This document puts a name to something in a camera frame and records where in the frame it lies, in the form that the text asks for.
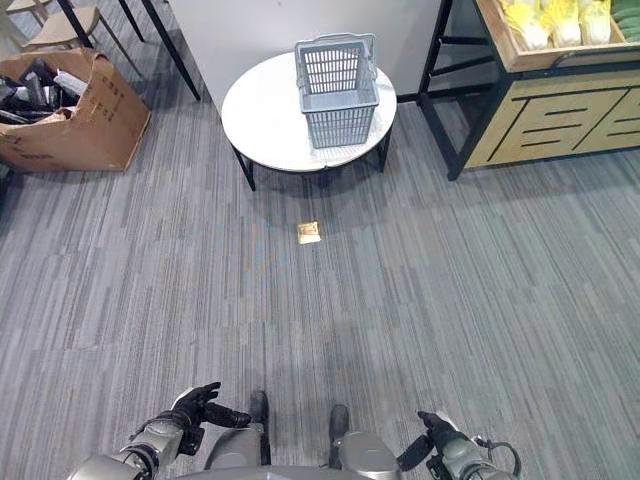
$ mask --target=green produce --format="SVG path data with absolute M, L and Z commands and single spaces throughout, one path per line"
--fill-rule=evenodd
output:
M 613 0 L 613 19 L 627 42 L 640 41 L 640 0 Z

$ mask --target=white tabletop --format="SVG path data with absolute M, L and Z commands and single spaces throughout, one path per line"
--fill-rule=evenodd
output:
M 314 149 L 305 116 L 300 113 L 293 53 L 266 60 L 242 75 L 227 92 L 222 125 L 229 141 L 256 163 L 289 172 L 312 172 L 361 157 L 391 128 L 396 92 L 378 69 L 380 104 L 366 143 Z

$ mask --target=black table leg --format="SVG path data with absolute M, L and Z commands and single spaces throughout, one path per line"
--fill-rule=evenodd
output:
M 380 156 L 380 173 L 384 172 L 384 166 L 387 164 L 387 153 L 389 153 L 389 144 L 391 143 L 391 129 L 393 124 L 389 127 L 389 131 L 377 146 L 378 155 Z
M 162 20 L 160 20 L 160 17 L 158 16 L 158 12 L 156 12 L 155 7 L 151 3 L 151 0 L 141 0 L 141 1 L 142 1 L 142 5 L 144 5 L 144 8 L 147 10 L 149 17 L 153 22 L 153 25 L 156 27 L 156 30 L 158 30 L 158 34 L 160 34 L 160 38 L 164 42 L 165 47 L 167 47 L 167 50 L 169 50 L 169 54 L 171 55 L 173 62 L 176 64 L 176 67 L 178 67 L 178 70 L 180 71 L 180 75 L 182 75 L 182 78 L 184 78 L 184 81 L 189 86 L 189 89 L 191 90 L 191 93 L 193 93 L 193 96 L 196 97 L 196 100 L 200 101 L 200 94 L 196 90 L 196 86 L 193 84 L 193 80 L 191 80 L 191 77 L 189 76 L 189 72 L 187 72 L 187 69 L 184 66 L 184 63 L 182 62 L 182 58 L 180 58 L 180 54 L 176 50 L 175 45 L 171 41 L 171 38 L 169 38 L 167 29 L 164 28 Z
M 89 37 L 87 36 L 87 32 L 84 31 L 84 29 L 82 28 L 82 25 L 80 25 L 80 21 L 78 20 L 78 17 L 76 17 L 76 14 L 73 13 L 73 6 L 69 3 L 69 0 L 58 0 L 58 4 L 60 5 L 60 8 L 66 15 L 67 19 L 69 20 L 69 23 L 73 27 L 73 30 L 76 32 L 76 35 L 78 36 L 78 40 L 80 40 L 80 43 L 82 43 L 82 45 L 87 48 L 93 48 L 93 44 L 89 40 Z
M 231 145 L 233 148 L 233 153 L 236 154 L 236 158 L 238 159 L 238 163 L 240 164 L 240 168 L 242 168 L 242 173 L 244 173 L 247 182 L 249 182 L 249 186 L 251 190 L 256 191 L 256 182 L 253 180 L 253 162 L 251 159 L 247 158 L 247 163 L 245 164 L 242 153 L 236 147 Z
M 126 0 L 118 0 L 118 1 L 120 2 L 120 6 L 122 7 L 122 10 L 124 10 L 124 14 L 127 16 L 129 23 L 133 27 L 133 30 L 136 32 L 136 35 L 138 35 L 138 38 L 140 39 L 141 42 L 144 42 L 144 37 L 142 36 L 142 32 L 140 32 L 140 27 L 138 27 L 138 24 L 136 23 L 136 19 L 133 18 L 133 14 L 131 13 L 131 9 L 129 8 L 129 5 L 127 5 Z

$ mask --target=basket handle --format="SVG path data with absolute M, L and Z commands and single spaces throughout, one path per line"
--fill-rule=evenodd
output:
M 320 35 L 319 37 L 314 38 L 313 40 L 301 40 L 300 42 L 298 42 L 298 44 L 296 45 L 296 47 L 298 45 L 302 45 L 304 43 L 313 43 L 313 42 L 317 42 L 318 40 L 371 40 L 371 49 L 368 52 L 368 58 L 372 60 L 373 63 L 373 71 L 371 72 L 371 74 L 373 75 L 373 78 L 378 78 L 378 58 L 376 56 L 376 50 L 375 50 L 375 41 L 376 41 L 376 36 L 373 33 L 349 33 L 349 32 L 343 32 L 343 33 L 328 33 L 325 35 Z M 299 67 L 300 64 L 302 63 L 302 59 L 299 57 L 299 50 L 298 48 L 295 49 L 295 56 L 296 56 L 296 67 Z M 298 75 L 298 87 L 300 87 L 300 75 Z

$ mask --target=black cable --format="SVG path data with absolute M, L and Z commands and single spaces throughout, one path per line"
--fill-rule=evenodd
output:
M 486 442 L 483 442 L 483 443 L 484 445 L 482 446 L 487 449 L 487 455 L 489 456 L 490 462 L 493 462 L 493 455 L 491 454 L 493 450 L 500 447 L 508 448 L 511 451 L 511 454 L 513 455 L 513 460 L 514 460 L 513 476 L 516 478 L 520 478 L 520 472 L 522 471 L 522 462 L 520 461 L 520 455 L 518 455 L 518 452 L 516 451 L 515 448 L 513 448 L 513 446 L 510 443 L 508 442 L 494 443 L 491 440 L 487 440 Z

